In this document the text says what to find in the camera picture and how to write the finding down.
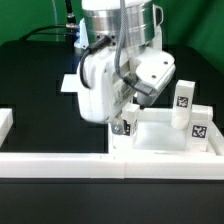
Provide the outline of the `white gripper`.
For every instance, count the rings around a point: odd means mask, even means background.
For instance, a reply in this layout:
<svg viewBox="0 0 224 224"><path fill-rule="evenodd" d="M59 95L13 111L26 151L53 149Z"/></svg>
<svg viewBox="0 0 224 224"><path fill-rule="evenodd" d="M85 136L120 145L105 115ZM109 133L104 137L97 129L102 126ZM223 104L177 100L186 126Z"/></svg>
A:
<svg viewBox="0 0 224 224"><path fill-rule="evenodd" d="M111 122L115 135L124 134L124 120L115 118L132 99L135 90L116 73L115 52L108 47L94 54L85 53L77 74L81 84L78 104L81 117L93 123Z"/></svg>

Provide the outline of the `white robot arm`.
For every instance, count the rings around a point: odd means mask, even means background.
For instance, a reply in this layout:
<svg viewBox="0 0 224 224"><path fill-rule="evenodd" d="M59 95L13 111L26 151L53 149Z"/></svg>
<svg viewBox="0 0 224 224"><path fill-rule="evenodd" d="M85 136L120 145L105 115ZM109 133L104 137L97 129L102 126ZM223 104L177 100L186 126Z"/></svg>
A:
<svg viewBox="0 0 224 224"><path fill-rule="evenodd" d="M82 0L89 46L77 68L81 117L123 135L124 107L152 105L165 85L163 11L153 0Z"/></svg>

